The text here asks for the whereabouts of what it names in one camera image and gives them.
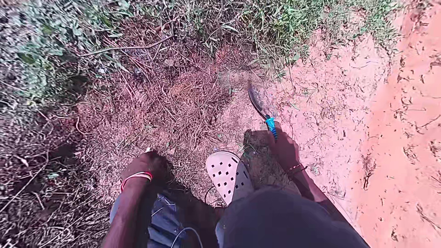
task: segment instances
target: blue machete handle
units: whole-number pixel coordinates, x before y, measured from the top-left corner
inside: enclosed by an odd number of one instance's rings
[[[274,124],[274,118],[268,118],[265,120],[268,129],[273,133],[274,139],[277,140],[276,125]]]

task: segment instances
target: machete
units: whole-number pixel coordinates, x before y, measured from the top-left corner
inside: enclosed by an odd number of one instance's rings
[[[265,114],[263,112],[262,107],[257,102],[251,82],[248,82],[248,96],[250,97],[251,104],[259,113],[259,115],[262,116],[262,118],[265,120],[268,130],[272,132],[274,139],[277,141],[277,131],[276,131],[276,125],[274,124],[274,118],[270,117],[269,114]]]

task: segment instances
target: dry grass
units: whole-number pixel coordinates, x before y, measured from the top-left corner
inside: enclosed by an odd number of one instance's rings
[[[170,35],[144,23],[126,22],[124,38],[103,41],[146,46]],[[40,133],[17,142],[25,146],[40,137],[36,149],[10,150],[2,159],[1,206],[8,206],[0,213],[0,244],[98,246],[119,193],[119,172],[148,147],[166,155],[177,183],[189,189],[198,183],[194,194],[203,197],[211,185],[204,161],[230,98],[218,74],[249,62],[239,49],[223,50],[214,60],[194,44],[170,39],[152,49],[120,51],[127,72],[91,82],[71,110],[42,112]]]

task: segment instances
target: curved blade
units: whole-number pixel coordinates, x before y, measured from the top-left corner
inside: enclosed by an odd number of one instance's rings
[[[248,96],[250,96],[250,100],[251,100],[251,104],[254,106],[254,108],[257,110],[257,112],[259,113],[260,116],[262,116],[262,118],[264,120],[266,120],[266,116],[263,114],[262,111],[262,107],[258,104],[256,97],[254,95],[254,90],[253,87],[251,85],[251,82],[248,82]]]

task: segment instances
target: bracelet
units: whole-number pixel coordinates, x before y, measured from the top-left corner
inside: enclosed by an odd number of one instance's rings
[[[288,174],[288,173],[291,173],[295,168],[297,168],[297,167],[299,167],[299,166],[303,166],[302,163],[299,163],[299,164],[297,164],[297,165],[295,165],[295,166],[289,168],[289,170],[287,171],[287,174]],[[292,175],[294,176],[295,174],[297,174],[297,173],[299,173],[299,172],[301,172],[301,171],[303,171],[303,170],[306,170],[307,168],[308,168],[308,166],[305,166],[305,168],[303,168],[303,169],[301,169],[301,170],[298,170],[298,171],[294,172]]]
[[[149,182],[151,182],[153,179],[152,173],[150,173],[148,171],[141,171],[141,172],[135,173],[131,176],[128,176],[126,179],[124,179],[123,183],[121,183],[121,192],[123,191],[124,187],[126,186],[127,180],[129,180],[133,177],[144,177],[144,178],[147,178],[149,180]]]

